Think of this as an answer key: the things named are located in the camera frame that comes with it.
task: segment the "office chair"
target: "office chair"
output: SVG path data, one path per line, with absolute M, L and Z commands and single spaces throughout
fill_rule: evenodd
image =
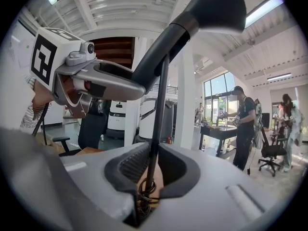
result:
M 263 148 L 261 150 L 261 154 L 263 158 L 269 158 L 269 160 L 266 159 L 259 159 L 258 160 L 258 164 L 260 162 L 264 162 L 263 165 L 261 165 L 259 167 L 259 171 L 261 171 L 262 167 L 266 166 L 266 165 L 270 165 L 271 169 L 273 170 L 272 176 L 275 177 L 276 175 L 276 170 L 274 166 L 278 167 L 278 170 L 280 169 L 280 165 L 274 162 L 274 159 L 277 158 L 277 156 L 282 156 L 282 155 L 286 155 L 287 152 L 286 150 L 282 147 L 283 146 L 283 141 L 287 141 L 288 138 L 279 138 L 279 136 L 281 136 L 281 134 L 277 133 L 277 134 L 272 134 L 271 137 L 272 138 L 276 138 L 276 144 L 275 140 L 272 141 L 272 144 L 269 145 L 269 141 L 266 137 L 265 131 L 263 129 L 263 127 L 261 128 L 261 132 L 263 135 Z
M 107 115 L 100 113 L 100 102 L 92 102 L 91 108 L 86 118 L 81 120 L 80 132 L 78 136 L 78 145 L 80 149 L 70 151 L 67 147 L 66 141 L 69 137 L 57 137 L 53 138 L 53 142 L 61 142 L 65 152 L 59 154 L 59 156 L 75 155 L 86 147 L 98 148 L 101 135 L 107 125 Z

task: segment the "striped shirt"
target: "striped shirt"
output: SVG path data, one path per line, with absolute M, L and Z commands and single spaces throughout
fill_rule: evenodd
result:
M 32 75 L 25 76 L 26 83 L 30 86 L 31 89 L 34 88 L 35 77 Z M 33 108 L 33 104 L 28 107 L 23 120 L 21 122 L 21 128 L 34 128 L 39 121 L 40 116 L 43 113 L 45 105 L 42 105 L 38 108 Z

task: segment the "man in black shirt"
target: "man in black shirt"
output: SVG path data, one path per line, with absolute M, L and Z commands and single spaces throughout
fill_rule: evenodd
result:
M 237 124 L 236 153 L 233 164 L 244 170 L 249 157 L 249 147 L 254 136 L 256 105 L 251 98 L 245 96 L 243 88 L 240 86 L 236 86 L 231 94 L 236 95 L 237 100 L 240 102 L 238 111 L 227 115 L 228 117 L 237 115 L 240 117 Z

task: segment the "floor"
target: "floor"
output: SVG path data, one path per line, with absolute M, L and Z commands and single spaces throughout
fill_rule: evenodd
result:
M 62 126 L 46 128 L 47 136 L 62 137 L 68 136 L 70 140 L 67 141 L 68 148 L 70 150 L 79 148 L 78 146 L 78 134 L 80 125 L 78 123 L 70 123 Z M 192 150 L 199 149 L 200 143 L 200 127 L 196 125 L 194 127 Z M 111 150 L 124 146 L 123 140 L 115 140 L 108 137 L 104 137 L 104 141 L 100 141 L 99 149 Z M 227 160 L 232 163 L 234 155 Z M 270 190 L 280 199 L 286 199 L 296 189 L 301 181 L 303 175 L 306 172 L 308 165 L 308 145 L 303 144 L 301 147 L 295 146 L 293 148 L 293 168 L 289 173 L 276 171 L 276 176 L 273 177 L 269 168 L 263 167 L 261 171 L 258 170 L 258 159 L 262 158 L 261 151 L 252 149 L 246 169 L 244 173 L 247 173 L 247 169 L 250 167 L 250 177 L 255 181 L 263 185 Z
M 61 126 L 47 127 L 46 135 L 50 138 L 68 136 L 70 140 L 66 141 L 69 150 L 75 150 L 78 146 L 78 135 L 80 125 L 78 122 L 69 123 Z M 107 151 L 124 146 L 124 140 L 112 139 L 104 136 L 104 141 L 100 141 L 98 149 Z
M 198 150 L 200 143 L 200 127 L 196 124 L 194 127 L 192 150 Z M 279 199 L 286 199 L 299 186 L 302 177 L 304 176 L 308 166 L 308 144 L 303 144 L 301 147 L 294 146 L 293 148 L 293 168 L 288 173 L 276 171 L 276 176 L 273 177 L 271 170 L 268 167 L 263 167 L 259 171 L 258 160 L 262 158 L 261 150 L 252 149 L 248 158 L 244 173 L 250 167 L 250 177 L 263 185 L 274 193 Z M 227 160 L 232 163 L 234 155 Z

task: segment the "railing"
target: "railing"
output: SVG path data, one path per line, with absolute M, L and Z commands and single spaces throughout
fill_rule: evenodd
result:
M 151 91 L 157 91 L 157 92 L 158 92 L 158 89 L 159 89 L 159 85 L 155 84 L 155 85 L 153 85 L 153 87 L 151 88 Z M 178 94 L 178 88 L 177 88 L 177 87 L 167 87 L 166 93 L 169 93 L 169 94 Z

